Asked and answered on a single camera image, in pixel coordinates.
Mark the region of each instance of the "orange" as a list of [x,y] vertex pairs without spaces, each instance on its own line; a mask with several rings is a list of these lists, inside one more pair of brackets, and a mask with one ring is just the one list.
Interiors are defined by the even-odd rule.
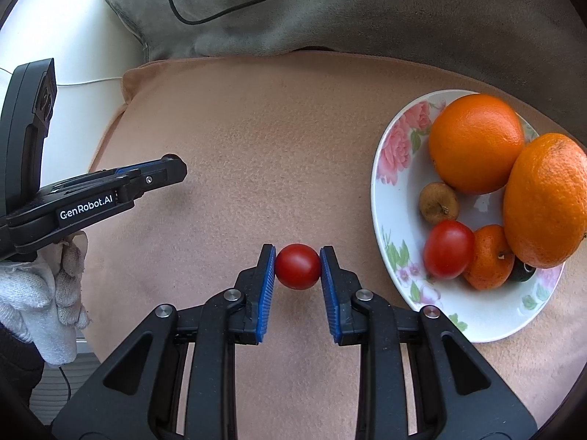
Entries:
[[475,255],[463,276],[472,287],[493,289],[503,285],[514,268],[515,255],[504,229],[489,224],[475,233]]
[[430,130],[436,171],[464,194],[489,194],[503,187],[523,148],[519,117],[488,94],[469,94],[451,102]]
[[587,232],[587,155],[559,133],[522,151],[504,194],[504,229],[515,255],[551,268],[572,255]]

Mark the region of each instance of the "white wall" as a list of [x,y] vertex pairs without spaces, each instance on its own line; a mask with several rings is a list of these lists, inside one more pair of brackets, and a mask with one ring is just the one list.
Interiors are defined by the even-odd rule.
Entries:
[[[0,30],[0,67],[55,58],[57,84],[120,77],[143,63],[140,43],[104,0],[19,0]],[[0,102],[10,76],[0,71]],[[120,81],[58,87],[41,183],[87,171],[122,104]]]

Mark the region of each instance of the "white cable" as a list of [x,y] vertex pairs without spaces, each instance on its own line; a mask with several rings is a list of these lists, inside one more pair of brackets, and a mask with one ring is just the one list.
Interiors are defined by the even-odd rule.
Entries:
[[[0,70],[4,71],[5,73],[8,73],[10,75],[12,75],[12,73],[8,70],[5,70],[4,68],[0,68]],[[114,81],[114,80],[118,80],[118,79],[122,79],[121,76],[115,76],[115,77],[111,77],[111,78],[101,78],[101,79],[92,79],[91,81],[82,81],[82,82],[72,82],[69,84],[58,84],[57,87],[67,87],[67,86],[81,86],[84,84],[91,84],[91,83],[101,83],[102,81]]]

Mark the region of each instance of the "dried fruit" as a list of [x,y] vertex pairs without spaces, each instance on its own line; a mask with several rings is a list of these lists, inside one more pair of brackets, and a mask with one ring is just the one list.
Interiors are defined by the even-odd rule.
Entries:
[[422,216],[432,224],[456,220],[459,216],[457,194],[446,183],[432,182],[420,192],[418,206]]

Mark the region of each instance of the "metal screw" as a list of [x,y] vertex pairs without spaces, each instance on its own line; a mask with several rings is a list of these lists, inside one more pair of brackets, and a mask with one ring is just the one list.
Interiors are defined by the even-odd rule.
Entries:
[[440,309],[429,304],[424,307],[424,316],[429,317],[430,319],[436,319],[437,317],[440,317]]
[[354,294],[359,301],[371,301],[373,293],[368,289],[360,289]]
[[155,315],[157,317],[169,317],[173,312],[173,306],[170,304],[160,304],[155,308]]
[[238,301],[243,294],[238,289],[227,289],[224,292],[224,299],[227,301]]

